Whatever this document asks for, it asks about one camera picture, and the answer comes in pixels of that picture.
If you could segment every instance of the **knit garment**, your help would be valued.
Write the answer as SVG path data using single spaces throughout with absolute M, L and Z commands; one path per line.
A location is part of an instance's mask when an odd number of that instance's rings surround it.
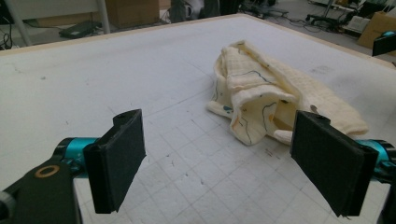
M 207 108 L 231 119 L 231 132 L 246 145 L 270 135 L 290 144 L 296 110 L 320 112 L 344 134 L 364 134 L 367 124 L 348 103 L 312 77 L 247 41 L 224 48 L 215 63 L 216 84 Z

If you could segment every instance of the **crumpled cloth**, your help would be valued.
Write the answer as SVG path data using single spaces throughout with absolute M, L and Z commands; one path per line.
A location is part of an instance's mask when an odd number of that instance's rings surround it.
M 368 131 L 359 112 L 325 85 L 247 41 L 222 49 L 214 70 L 217 80 L 206 107 L 231 119 L 231 132 L 246 145 L 267 134 L 290 144 L 296 110 L 319 112 L 344 134 Z

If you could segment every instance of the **white table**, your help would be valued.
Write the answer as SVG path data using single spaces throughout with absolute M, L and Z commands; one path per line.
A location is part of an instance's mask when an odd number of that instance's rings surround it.
M 0 189 L 62 139 L 100 137 L 142 108 L 148 156 L 120 212 L 96 215 L 88 181 L 76 181 L 86 223 L 375 223 L 388 186 L 372 183 L 361 215 L 337 218 L 287 147 L 245 147 L 205 109 L 221 48 L 241 39 L 354 106 L 364 138 L 396 146 L 391 64 L 237 15 L 1 51 Z

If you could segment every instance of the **floor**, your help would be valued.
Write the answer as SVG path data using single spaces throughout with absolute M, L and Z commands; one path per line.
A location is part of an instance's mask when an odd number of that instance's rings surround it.
M 289 18 L 299 19 L 307 12 L 323 11 L 323 7 L 305 1 L 284 2 L 277 7 L 289 10 Z M 269 21 L 306 33 L 281 18 Z M 45 32 L 57 35 L 56 29 Z M 371 53 L 344 35 L 307 34 Z M 17 35 L 15 42 L 22 46 Z M 118 213 L 95 214 L 88 181 L 76 179 L 84 223 L 376 223 L 388 186 L 371 182 L 361 215 L 337 217 L 290 157 L 287 146 L 264 138 L 258 145 L 246 147 L 227 133 L 227 119 L 200 114 L 205 106 L 192 102 L 182 103 L 190 104 L 191 114 L 197 111 L 191 119 L 180 120 L 180 111 L 173 108 L 166 111 L 173 115 L 170 118 L 158 114 L 144 120 L 148 155 Z

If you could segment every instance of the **cardboard box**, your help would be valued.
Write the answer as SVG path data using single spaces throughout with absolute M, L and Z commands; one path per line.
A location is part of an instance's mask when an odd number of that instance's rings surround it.
M 367 24 L 358 40 L 358 44 L 372 49 L 374 40 L 386 31 L 396 30 L 396 18 L 388 16 L 385 12 L 376 12 Z
M 106 0 L 107 16 L 118 28 L 159 21 L 159 0 Z
M 160 10 L 166 10 L 171 7 L 171 0 L 160 0 Z
M 92 19 L 94 21 L 102 21 L 99 12 L 93 12 Z M 75 15 L 40 18 L 40 19 L 36 19 L 36 22 L 37 25 L 40 27 L 52 27 L 52 26 L 77 24 L 83 21 L 90 21 L 90 20 L 91 20 L 91 13 L 81 13 Z

